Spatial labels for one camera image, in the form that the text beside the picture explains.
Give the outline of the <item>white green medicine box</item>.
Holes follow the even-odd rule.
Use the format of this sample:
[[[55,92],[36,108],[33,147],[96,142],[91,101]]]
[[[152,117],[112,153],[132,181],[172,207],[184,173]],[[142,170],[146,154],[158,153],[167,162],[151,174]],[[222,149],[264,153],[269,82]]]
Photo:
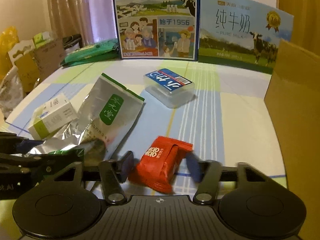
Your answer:
[[[35,140],[45,139],[76,118],[71,102],[60,93],[35,109],[28,131]]]

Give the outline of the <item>red snack packet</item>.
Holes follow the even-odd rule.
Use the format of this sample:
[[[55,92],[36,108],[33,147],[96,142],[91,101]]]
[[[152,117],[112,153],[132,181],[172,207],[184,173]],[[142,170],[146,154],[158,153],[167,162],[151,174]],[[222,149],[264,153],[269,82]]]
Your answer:
[[[160,193],[171,194],[174,173],[182,159],[192,151],[193,144],[159,136],[130,172],[129,181]]]

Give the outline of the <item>silver green foil pouch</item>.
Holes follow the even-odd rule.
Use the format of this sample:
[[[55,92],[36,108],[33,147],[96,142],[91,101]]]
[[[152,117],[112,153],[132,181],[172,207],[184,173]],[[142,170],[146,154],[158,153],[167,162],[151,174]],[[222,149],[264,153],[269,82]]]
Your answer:
[[[144,98],[106,74],[89,91],[78,117],[62,126],[29,154],[65,154],[83,149],[84,164],[98,165],[110,159],[135,123]]]

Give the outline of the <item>crumpled silver bag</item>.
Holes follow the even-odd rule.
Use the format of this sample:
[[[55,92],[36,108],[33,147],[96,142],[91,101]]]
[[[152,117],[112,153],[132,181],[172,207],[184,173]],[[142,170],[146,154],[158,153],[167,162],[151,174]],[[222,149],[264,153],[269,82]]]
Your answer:
[[[23,100],[24,91],[18,68],[13,66],[1,82],[1,112],[6,119],[14,108]]]

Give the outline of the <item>checked tablecloth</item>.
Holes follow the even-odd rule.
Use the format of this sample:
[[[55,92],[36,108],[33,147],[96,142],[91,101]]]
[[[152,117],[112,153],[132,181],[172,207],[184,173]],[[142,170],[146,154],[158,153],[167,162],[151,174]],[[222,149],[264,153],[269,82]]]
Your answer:
[[[143,77],[167,68],[195,85],[195,98],[170,109],[144,89]],[[247,162],[286,186],[283,158],[264,103],[270,76],[245,69],[177,60],[113,60],[61,68],[1,119],[1,130],[29,137],[28,123],[39,105],[65,94],[78,109],[101,74],[144,98],[144,106],[115,157],[132,151],[137,159],[160,135],[191,143],[203,160],[225,166]]]

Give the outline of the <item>cardboard boxes beside table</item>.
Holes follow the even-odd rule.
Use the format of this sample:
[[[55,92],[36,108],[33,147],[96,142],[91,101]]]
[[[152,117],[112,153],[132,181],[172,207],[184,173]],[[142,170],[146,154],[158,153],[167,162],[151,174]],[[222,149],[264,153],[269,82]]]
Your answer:
[[[37,82],[44,81],[60,68],[66,57],[61,38],[35,47],[33,40],[21,41],[8,52],[9,58],[18,69],[23,91],[30,93]]]

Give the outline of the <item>brown cardboard box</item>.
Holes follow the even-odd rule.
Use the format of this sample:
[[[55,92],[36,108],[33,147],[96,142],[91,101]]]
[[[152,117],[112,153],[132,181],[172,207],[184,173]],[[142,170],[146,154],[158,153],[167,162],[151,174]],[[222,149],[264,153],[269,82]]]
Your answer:
[[[319,239],[319,56],[282,40],[264,98],[287,185],[306,205],[302,239]]]

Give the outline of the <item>yellow plastic bag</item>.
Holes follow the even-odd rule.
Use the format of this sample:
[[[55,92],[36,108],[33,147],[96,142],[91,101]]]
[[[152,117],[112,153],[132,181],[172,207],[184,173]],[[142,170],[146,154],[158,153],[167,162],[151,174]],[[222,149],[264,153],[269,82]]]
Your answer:
[[[8,52],[15,44],[19,43],[17,29],[14,26],[8,27],[0,36],[0,80],[2,81],[8,71],[12,68]]]

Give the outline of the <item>clear box with blue label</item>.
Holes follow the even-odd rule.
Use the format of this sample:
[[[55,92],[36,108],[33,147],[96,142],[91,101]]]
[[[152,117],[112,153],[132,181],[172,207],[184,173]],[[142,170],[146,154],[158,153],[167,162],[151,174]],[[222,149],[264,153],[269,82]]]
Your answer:
[[[145,90],[168,108],[181,107],[195,98],[195,84],[167,68],[149,72],[143,80]]]

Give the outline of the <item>green wet wipes pack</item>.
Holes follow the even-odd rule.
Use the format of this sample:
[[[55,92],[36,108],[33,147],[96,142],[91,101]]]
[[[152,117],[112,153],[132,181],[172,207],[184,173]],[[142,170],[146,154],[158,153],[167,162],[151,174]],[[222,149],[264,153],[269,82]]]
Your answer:
[[[118,57],[119,42],[117,38],[113,38],[100,41],[71,52],[60,63],[60,66],[72,67],[86,63],[107,61]]]

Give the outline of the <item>light blue milk carton box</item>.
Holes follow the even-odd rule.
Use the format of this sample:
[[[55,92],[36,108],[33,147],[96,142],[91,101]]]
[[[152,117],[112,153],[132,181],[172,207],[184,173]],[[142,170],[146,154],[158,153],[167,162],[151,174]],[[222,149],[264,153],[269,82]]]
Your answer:
[[[200,0],[198,60],[271,74],[293,19],[253,0]]]

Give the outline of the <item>dark blue milk carton box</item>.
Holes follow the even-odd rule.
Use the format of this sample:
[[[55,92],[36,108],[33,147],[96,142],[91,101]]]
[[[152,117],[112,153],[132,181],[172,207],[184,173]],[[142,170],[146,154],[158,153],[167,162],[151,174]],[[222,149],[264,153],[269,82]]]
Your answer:
[[[122,59],[197,59],[200,0],[113,3]]]

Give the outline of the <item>brown wooden door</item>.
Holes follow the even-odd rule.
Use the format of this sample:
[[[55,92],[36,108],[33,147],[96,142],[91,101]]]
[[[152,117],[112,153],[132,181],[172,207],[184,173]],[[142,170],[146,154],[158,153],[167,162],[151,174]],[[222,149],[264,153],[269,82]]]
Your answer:
[[[277,0],[277,7],[294,16],[291,42],[319,55],[319,0]]]

